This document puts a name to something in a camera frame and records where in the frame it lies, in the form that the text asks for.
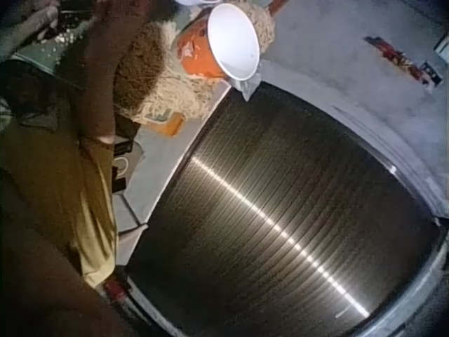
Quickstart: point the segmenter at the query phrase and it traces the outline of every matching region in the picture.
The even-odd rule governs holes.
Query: striped metal surface
[[[402,185],[328,115],[264,84],[232,91],[129,266],[188,336],[339,336],[436,238]]]

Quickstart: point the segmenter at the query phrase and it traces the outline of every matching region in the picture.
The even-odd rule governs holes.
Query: yellow shirt
[[[53,117],[53,129],[12,119],[0,135],[1,165],[37,217],[37,230],[61,251],[75,250],[83,278],[95,287],[115,266],[113,147],[78,137],[69,117]]]

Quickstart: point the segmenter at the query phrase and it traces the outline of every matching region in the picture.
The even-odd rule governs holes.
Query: gray wall
[[[445,190],[448,68],[433,48],[445,32],[447,13],[439,3],[290,0],[276,17],[276,41],[264,58],[375,115],[411,146]],[[444,82],[429,93],[383,59],[366,36],[382,37],[418,65],[428,60]]]

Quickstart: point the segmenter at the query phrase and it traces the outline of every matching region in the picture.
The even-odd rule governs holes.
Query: hand
[[[19,0],[0,19],[0,62],[7,60],[33,34],[55,27],[59,0]]]
[[[88,73],[112,76],[144,25],[152,0],[96,0],[95,24],[85,50]]]

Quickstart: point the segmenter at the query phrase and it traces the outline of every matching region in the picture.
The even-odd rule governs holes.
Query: fabric
[[[54,110],[69,110],[67,102]],[[12,118],[0,136],[1,165],[37,217],[37,230],[57,248],[79,256],[92,287],[113,271],[113,147],[74,132],[69,114]]]

